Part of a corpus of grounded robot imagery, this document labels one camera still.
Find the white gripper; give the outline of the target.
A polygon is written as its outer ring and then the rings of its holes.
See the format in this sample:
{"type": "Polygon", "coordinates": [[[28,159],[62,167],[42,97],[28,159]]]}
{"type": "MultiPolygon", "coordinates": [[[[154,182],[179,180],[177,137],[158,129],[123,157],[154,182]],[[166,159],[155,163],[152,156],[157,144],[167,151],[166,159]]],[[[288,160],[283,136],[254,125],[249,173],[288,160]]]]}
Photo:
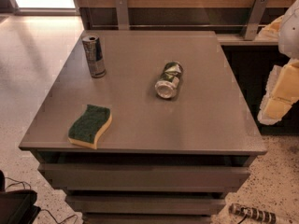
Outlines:
{"type": "Polygon", "coordinates": [[[291,58],[284,66],[273,67],[260,104],[258,121],[274,125],[299,100],[299,0],[288,8],[284,16],[267,24],[257,38],[278,39],[279,52],[291,58]]]}

